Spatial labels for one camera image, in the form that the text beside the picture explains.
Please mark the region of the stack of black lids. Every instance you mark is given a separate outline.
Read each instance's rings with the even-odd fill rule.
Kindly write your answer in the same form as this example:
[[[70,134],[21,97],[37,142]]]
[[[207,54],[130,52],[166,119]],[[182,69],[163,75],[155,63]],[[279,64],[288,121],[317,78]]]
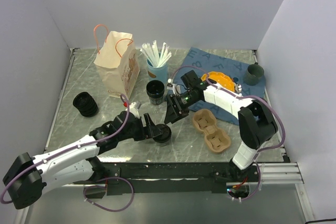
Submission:
[[[94,98],[88,92],[81,92],[76,95],[72,104],[86,118],[95,116],[99,110]]]

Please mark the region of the black takeout coffee cup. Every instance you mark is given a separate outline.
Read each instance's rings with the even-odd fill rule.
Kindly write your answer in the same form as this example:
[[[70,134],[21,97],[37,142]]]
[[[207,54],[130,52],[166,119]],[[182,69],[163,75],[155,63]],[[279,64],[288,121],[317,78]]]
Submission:
[[[157,137],[154,139],[154,141],[156,142],[156,144],[160,147],[164,147],[167,146],[171,143],[171,136],[167,136],[167,137]]]

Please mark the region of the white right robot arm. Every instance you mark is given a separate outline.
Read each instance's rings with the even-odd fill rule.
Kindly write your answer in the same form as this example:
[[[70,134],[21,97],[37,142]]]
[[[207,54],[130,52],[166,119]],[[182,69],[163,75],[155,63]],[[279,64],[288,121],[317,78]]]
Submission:
[[[283,128],[276,112],[262,98],[236,94],[214,81],[202,80],[191,70],[181,76],[186,86],[182,94],[166,97],[165,124],[175,123],[189,114],[189,107],[198,101],[216,105],[238,119],[240,138],[238,151],[229,162],[228,174],[242,181],[259,153],[270,149],[264,144]]]

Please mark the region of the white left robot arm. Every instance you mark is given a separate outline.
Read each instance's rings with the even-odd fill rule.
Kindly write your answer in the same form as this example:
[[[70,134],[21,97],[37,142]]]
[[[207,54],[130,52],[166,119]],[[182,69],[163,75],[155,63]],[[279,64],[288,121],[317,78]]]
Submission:
[[[116,148],[124,140],[158,140],[163,129],[164,125],[154,124],[147,113],[138,118],[123,111],[114,120],[67,146],[34,157],[28,153],[21,154],[3,178],[10,200],[2,198],[1,203],[23,209],[43,194],[63,185],[98,183],[108,175],[98,155]]]

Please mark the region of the brown paper takeout bag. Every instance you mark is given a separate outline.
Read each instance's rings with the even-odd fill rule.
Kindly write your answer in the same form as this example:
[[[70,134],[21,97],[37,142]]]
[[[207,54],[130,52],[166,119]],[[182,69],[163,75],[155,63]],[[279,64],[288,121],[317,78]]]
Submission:
[[[97,25],[93,32],[99,27],[105,28],[107,35],[99,47],[98,37],[94,34],[98,50],[94,60],[97,72],[110,97],[124,94],[130,98],[140,73],[133,35],[110,31],[103,24]]]

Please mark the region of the blue straw holder cup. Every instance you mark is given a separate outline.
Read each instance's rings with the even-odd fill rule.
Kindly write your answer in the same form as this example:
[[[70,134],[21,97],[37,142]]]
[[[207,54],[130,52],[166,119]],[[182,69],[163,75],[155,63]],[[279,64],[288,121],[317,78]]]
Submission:
[[[149,80],[159,80],[166,84],[168,80],[168,64],[166,63],[162,67],[153,67],[149,60],[147,62]]]

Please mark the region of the brown cardboard cup carrier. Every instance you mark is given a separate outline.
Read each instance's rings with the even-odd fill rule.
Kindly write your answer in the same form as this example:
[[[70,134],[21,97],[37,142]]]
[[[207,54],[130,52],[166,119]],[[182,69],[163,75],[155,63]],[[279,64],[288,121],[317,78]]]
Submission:
[[[204,142],[208,149],[221,154],[231,146],[231,138],[217,126],[217,119],[208,109],[201,109],[194,113],[192,118],[194,128],[204,134]]]

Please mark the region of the blue alphabet placemat cloth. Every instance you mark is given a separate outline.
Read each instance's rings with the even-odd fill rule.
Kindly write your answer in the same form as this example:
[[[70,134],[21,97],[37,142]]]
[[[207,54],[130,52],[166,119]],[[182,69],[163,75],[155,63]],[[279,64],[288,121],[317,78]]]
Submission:
[[[186,84],[183,83],[181,77],[187,72],[193,70],[199,77],[205,71],[221,72],[241,85],[243,96],[255,95],[262,98],[265,94],[266,84],[264,76],[254,86],[250,86],[243,81],[247,68],[254,63],[255,60],[251,50],[225,50],[223,55],[220,56],[217,51],[211,53],[192,47],[185,54],[183,62],[179,64],[181,69],[174,75],[173,83],[178,85],[181,92],[185,92]]]

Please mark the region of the orange dotted plate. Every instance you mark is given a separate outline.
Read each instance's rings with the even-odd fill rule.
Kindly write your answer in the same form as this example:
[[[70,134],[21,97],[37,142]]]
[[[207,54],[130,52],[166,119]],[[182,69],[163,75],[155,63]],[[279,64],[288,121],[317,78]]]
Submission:
[[[229,76],[225,75],[222,72],[211,71],[208,73],[209,79],[212,79],[219,83],[223,88],[226,88],[230,91],[235,91],[235,83]]]

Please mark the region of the wrapped white straws bundle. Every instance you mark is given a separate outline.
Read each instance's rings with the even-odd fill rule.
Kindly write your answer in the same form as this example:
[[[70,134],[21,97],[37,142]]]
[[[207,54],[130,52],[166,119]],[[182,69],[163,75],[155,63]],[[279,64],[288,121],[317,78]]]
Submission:
[[[156,40],[153,41],[152,44],[144,43],[140,51],[145,55],[146,59],[154,68],[164,66],[172,57],[172,53],[170,52],[167,43],[164,42],[161,50],[159,50]]]

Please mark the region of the silver spoon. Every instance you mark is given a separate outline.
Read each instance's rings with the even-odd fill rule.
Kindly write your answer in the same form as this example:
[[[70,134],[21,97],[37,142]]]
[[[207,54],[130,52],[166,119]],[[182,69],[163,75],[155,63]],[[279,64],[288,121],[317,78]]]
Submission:
[[[239,83],[235,84],[235,92],[237,94],[241,94],[241,92],[242,92],[242,86]]]

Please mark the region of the dark green mug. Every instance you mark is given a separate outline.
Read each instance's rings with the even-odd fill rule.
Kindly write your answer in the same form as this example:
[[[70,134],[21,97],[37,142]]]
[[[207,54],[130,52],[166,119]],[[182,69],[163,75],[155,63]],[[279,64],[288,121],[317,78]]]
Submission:
[[[247,67],[243,76],[243,82],[250,86],[255,86],[264,76],[264,69],[259,63],[255,62]]]

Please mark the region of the aluminium frame rail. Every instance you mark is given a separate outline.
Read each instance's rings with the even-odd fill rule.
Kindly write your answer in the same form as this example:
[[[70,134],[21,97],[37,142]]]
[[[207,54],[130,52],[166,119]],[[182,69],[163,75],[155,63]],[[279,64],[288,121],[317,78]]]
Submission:
[[[262,185],[281,184],[304,184],[299,166],[297,163],[259,163],[261,172],[260,183]],[[256,185],[258,182],[258,171],[255,165],[249,170],[248,180],[245,184]],[[226,182],[228,186],[238,185],[243,179]]]

